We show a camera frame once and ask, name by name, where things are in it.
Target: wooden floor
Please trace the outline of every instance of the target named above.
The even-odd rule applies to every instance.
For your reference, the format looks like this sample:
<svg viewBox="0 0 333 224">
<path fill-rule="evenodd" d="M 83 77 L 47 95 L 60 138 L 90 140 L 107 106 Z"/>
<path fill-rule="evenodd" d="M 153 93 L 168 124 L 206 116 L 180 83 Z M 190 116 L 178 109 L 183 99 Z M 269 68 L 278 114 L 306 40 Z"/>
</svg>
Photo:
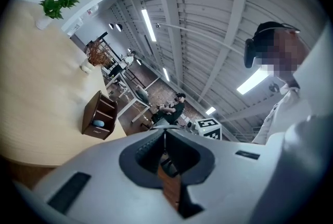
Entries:
<svg viewBox="0 0 333 224">
<path fill-rule="evenodd" d="M 115 88 L 113 85 L 109 88 L 113 90 L 113 94 L 110 95 L 111 98 L 117 99 L 120 95 L 120 90 Z M 122 96 L 121 99 L 118 99 L 118 109 L 121 110 L 127 104 L 126 96 Z M 149 124 L 148 121 L 145 121 L 143 117 L 140 117 L 135 123 L 131 123 L 131 120 L 139 114 L 139 111 L 131 106 L 120 118 L 120 124 L 123 127 L 127 136 L 136 134 L 138 132 L 147 131 L 148 129 L 144 126 L 140 126 L 142 122 Z M 145 116 L 150 119 L 151 113 L 147 111 Z M 50 173 L 55 168 L 50 167 L 35 167 L 35 166 L 26 166 L 21 164 L 15 164 L 10 161 L 5 161 L 6 174 L 11 177 L 13 180 L 19 181 L 29 189 L 32 189 L 38 181 L 43 178 L 45 175 Z M 179 194 L 180 194 L 180 177 L 170 178 L 167 174 L 164 173 L 161 166 L 158 170 L 158 177 L 162 179 L 164 184 L 163 193 L 168 199 L 170 204 L 177 209 Z"/>
</svg>

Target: dark shirt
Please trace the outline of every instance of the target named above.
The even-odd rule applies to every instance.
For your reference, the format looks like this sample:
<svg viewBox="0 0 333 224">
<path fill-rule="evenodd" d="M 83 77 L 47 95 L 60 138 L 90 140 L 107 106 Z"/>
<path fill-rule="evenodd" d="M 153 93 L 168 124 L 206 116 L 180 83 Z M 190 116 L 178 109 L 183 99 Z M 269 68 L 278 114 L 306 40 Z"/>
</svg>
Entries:
<svg viewBox="0 0 333 224">
<path fill-rule="evenodd" d="M 173 124 L 178 119 L 178 117 L 181 116 L 181 114 L 182 114 L 182 112 L 183 112 L 183 110 L 185 108 L 185 104 L 184 103 L 178 103 L 178 104 L 174 105 L 171 108 L 175 108 L 176 112 L 171 113 L 171 115 L 165 115 L 165 117 L 164 117 L 164 119 L 169 124 Z"/>
</svg>

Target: white pot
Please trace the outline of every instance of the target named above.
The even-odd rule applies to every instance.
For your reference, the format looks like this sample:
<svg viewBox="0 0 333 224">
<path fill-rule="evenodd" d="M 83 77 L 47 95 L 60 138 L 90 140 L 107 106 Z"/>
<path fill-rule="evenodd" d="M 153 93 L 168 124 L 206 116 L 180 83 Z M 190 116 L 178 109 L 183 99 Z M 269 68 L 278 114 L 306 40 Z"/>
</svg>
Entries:
<svg viewBox="0 0 333 224">
<path fill-rule="evenodd" d="M 88 58 L 86 58 L 82 64 L 81 64 L 81 69 L 86 72 L 87 74 L 90 74 L 92 70 L 95 68 L 93 64 L 89 63 Z"/>
<path fill-rule="evenodd" d="M 39 28 L 40 30 L 44 30 L 48 25 L 50 25 L 52 20 L 53 20 L 52 18 L 43 15 L 38 20 L 36 20 L 36 27 Z"/>
</svg>

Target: white box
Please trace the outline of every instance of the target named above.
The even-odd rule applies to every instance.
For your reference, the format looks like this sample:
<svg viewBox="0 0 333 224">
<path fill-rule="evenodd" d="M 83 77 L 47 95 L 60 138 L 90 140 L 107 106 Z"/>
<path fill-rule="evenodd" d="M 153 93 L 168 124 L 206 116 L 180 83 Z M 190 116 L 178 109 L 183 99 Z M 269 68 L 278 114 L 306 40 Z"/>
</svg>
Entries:
<svg viewBox="0 0 333 224">
<path fill-rule="evenodd" d="M 222 140 L 222 125 L 214 118 L 196 120 L 195 128 L 202 137 Z"/>
</svg>

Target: ceiling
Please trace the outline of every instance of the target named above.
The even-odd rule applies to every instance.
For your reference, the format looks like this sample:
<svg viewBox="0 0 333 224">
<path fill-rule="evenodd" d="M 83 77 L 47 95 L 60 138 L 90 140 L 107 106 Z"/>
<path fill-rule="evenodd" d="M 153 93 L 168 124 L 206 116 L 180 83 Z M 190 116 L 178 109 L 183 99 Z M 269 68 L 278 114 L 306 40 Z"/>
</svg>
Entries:
<svg viewBox="0 0 333 224">
<path fill-rule="evenodd" d="M 150 39 L 142 9 L 154 23 L 156 42 Z M 283 85 L 268 77 L 244 95 L 237 92 L 258 69 L 244 67 L 245 40 L 260 23 L 277 21 L 299 28 L 300 38 L 311 48 L 326 20 L 316 0 L 117 0 L 110 10 L 118 21 L 126 22 L 124 33 L 131 48 L 148 65 L 159 71 L 166 68 L 171 81 L 203 108 L 215 107 L 213 116 L 243 142 L 252 141 L 282 97 L 268 86 Z"/>
</svg>

